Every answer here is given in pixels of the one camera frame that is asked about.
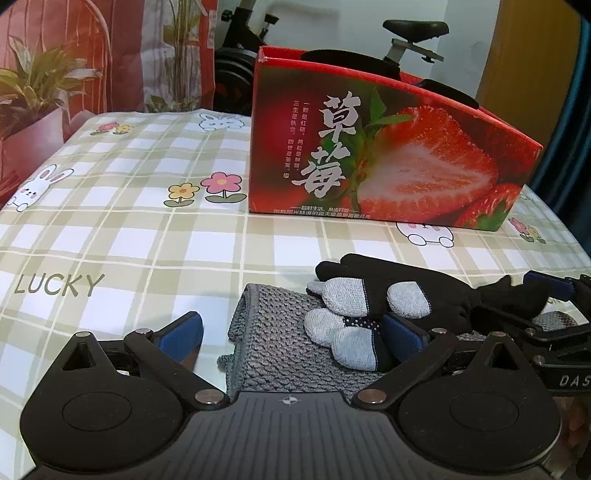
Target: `bike seat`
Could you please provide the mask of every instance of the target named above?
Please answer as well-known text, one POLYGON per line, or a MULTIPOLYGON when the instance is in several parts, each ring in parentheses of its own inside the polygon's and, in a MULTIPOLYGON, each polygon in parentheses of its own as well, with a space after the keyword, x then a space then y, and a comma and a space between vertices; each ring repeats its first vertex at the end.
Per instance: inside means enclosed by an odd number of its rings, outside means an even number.
POLYGON ((425 22, 416 20, 386 20, 382 26, 410 43, 441 37, 449 33, 445 22, 425 22))

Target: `rabbit cartoon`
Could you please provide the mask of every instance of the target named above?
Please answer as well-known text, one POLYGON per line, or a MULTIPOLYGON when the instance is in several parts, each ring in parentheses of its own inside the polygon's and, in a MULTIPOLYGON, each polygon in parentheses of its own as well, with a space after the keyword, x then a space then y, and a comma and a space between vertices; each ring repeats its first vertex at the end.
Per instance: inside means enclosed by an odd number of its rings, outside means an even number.
POLYGON ((207 132, 213 132, 215 130, 219 130, 221 128, 227 128, 228 130, 240 130, 244 127, 244 123, 232 116, 224 116, 218 118, 213 115, 209 115, 208 113, 200 113, 199 114, 203 120, 199 123, 199 126, 203 128, 207 132))
POLYGON ((453 247, 453 233, 446 226, 422 225, 420 223, 396 223, 408 240, 414 245, 427 245, 427 243, 442 244, 444 247, 453 247))
POLYGON ((27 207, 35 203, 49 188, 49 185, 63 180, 74 173, 74 170, 68 168, 56 175, 53 175, 57 165, 44 167, 41 172, 31 181, 22 185, 17 192, 8 201, 7 205, 15 205, 17 212, 23 212, 27 207))

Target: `exercise bike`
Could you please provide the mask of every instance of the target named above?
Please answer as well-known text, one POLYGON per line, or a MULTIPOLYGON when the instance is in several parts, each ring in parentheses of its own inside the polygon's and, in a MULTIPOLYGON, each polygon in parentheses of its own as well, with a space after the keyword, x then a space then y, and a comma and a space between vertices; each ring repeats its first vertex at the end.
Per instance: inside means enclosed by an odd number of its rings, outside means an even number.
MULTIPOLYGON (((219 112, 250 115, 252 110, 256 55, 258 49, 266 45, 264 38, 270 25, 279 20, 274 15, 265 15, 265 26, 259 34, 254 33, 248 27, 248 21, 255 2, 256 0, 242 0, 234 13, 230 10, 222 13, 222 21, 230 22, 230 26, 222 48, 216 51, 216 93, 213 108, 219 112)), ((400 37, 392 39, 390 50, 383 59, 344 50, 312 50, 302 54, 301 59, 375 73, 395 80, 401 80, 400 60, 407 50, 422 55, 423 60, 429 63, 443 61, 441 55, 416 44, 447 35, 449 27, 445 22, 386 20, 382 26, 400 37)), ((473 98, 434 80, 424 79, 416 85, 472 108, 479 107, 473 98)))
POLYGON ((242 0, 234 12, 224 10, 221 20, 229 22, 223 46, 215 53, 216 90, 213 109, 218 112, 250 115, 256 55, 265 44, 265 36, 278 17, 265 15, 259 34, 248 26, 256 0, 242 0))
MULTIPOLYGON (((443 57, 432 50, 420 47, 417 43, 441 37, 449 33, 449 26, 440 21, 386 20, 382 26, 400 38, 393 38, 389 52, 383 59, 345 50, 311 50, 302 54, 301 59, 316 63, 326 63, 338 67, 360 70, 382 77, 402 80, 400 60, 407 50, 423 56, 428 63, 443 61, 443 57)), ((436 80, 423 79, 414 84, 444 97, 478 109, 478 102, 469 95, 436 80)))

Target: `pink flower pot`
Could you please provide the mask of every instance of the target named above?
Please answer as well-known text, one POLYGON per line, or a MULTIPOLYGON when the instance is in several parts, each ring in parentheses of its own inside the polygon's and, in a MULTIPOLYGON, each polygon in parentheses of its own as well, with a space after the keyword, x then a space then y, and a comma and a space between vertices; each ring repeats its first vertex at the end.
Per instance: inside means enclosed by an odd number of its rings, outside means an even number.
POLYGON ((64 125, 64 142, 67 142, 87 120, 90 120, 94 116, 95 114, 88 110, 82 110, 75 114, 74 117, 72 117, 72 120, 70 120, 69 125, 64 125))
POLYGON ((63 144, 62 111, 57 108, 2 142, 2 176, 15 173, 16 189, 63 144))

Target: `wooden door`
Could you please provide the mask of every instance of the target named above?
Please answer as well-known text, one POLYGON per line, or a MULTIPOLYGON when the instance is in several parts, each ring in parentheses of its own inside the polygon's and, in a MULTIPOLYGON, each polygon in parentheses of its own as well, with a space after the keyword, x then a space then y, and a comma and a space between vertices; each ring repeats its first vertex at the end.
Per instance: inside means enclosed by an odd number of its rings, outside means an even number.
POLYGON ((564 0, 501 0, 477 100, 546 146, 569 89, 579 33, 579 16, 564 0))

